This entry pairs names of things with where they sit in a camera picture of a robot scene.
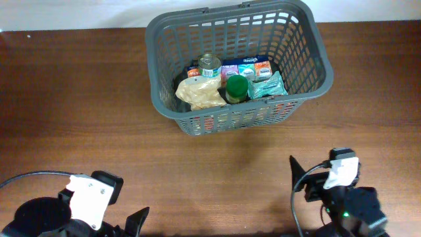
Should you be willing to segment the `orange spaghetti packet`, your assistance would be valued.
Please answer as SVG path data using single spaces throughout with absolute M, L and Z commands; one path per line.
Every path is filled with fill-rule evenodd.
M 244 112 L 235 111 L 221 115 L 207 115 L 203 122 L 199 117 L 191 119 L 194 134 L 203 131 L 205 134 L 222 132 L 238 128 L 267 125 L 285 120 L 294 112 L 297 102 L 288 102 L 265 106 L 260 109 L 248 109 Z

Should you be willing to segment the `blue rooster tin can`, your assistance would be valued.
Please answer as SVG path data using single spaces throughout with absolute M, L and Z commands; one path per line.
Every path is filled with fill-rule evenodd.
M 222 61 L 212 53 L 200 55 L 197 59 L 199 73 L 201 76 L 214 78 L 220 75 Z

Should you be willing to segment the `light green wipes packet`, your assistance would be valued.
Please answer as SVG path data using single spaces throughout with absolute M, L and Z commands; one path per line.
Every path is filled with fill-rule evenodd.
M 249 81 L 248 94 L 251 99 L 267 95 L 288 95 L 282 75 L 276 71 L 269 79 L 260 82 Z

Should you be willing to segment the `grey plastic shopping basket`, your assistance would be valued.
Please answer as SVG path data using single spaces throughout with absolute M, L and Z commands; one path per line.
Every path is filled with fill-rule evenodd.
M 155 17 L 145 32 L 151 101 L 155 109 L 194 136 L 191 119 L 320 97 L 332 86 L 334 72 L 320 32 L 302 1 L 245 1 L 219 8 L 198 8 Z M 176 97 L 183 71 L 198 56 L 220 59 L 267 56 L 288 95 L 272 95 L 237 105 L 192 111 Z

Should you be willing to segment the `beige powder pouch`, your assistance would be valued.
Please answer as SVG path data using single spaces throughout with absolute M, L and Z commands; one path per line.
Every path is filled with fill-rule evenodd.
M 220 87 L 220 75 L 212 78 L 201 75 L 193 76 L 179 83 L 176 96 L 189 103 L 192 111 L 223 107 L 227 103 L 218 91 Z

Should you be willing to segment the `Kleenex tissue multipack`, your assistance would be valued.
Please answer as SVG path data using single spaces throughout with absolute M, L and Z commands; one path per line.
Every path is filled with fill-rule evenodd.
M 222 61 L 220 76 L 223 82 L 237 74 L 244 77 L 254 75 L 265 80 L 271 77 L 272 66 L 268 57 L 262 55 Z

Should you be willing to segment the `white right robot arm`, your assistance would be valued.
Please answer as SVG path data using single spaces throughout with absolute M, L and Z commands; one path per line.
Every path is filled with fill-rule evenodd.
M 359 158 L 331 159 L 304 171 L 294 157 L 289 158 L 292 189 L 290 206 L 295 226 L 304 235 L 295 210 L 295 194 L 305 189 L 308 202 L 322 202 L 331 222 L 314 231 L 315 236 L 387 236 L 388 219 L 381 210 L 373 187 L 356 188 Z

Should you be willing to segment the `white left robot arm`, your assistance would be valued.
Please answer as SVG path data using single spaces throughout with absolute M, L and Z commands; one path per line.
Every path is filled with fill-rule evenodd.
M 126 219 L 124 228 L 103 222 L 99 230 L 71 218 L 73 192 L 63 189 L 57 197 L 38 197 L 22 204 L 14 219 L 1 231 L 4 237 L 120 237 L 139 236 L 149 214 L 145 207 Z

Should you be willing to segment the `green lid glass jar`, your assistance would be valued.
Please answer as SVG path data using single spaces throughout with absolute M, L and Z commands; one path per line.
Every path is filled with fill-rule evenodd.
M 242 75 L 228 78 L 226 83 L 226 99 L 230 104 L 242 103 L 247 99 L 248 80 Z

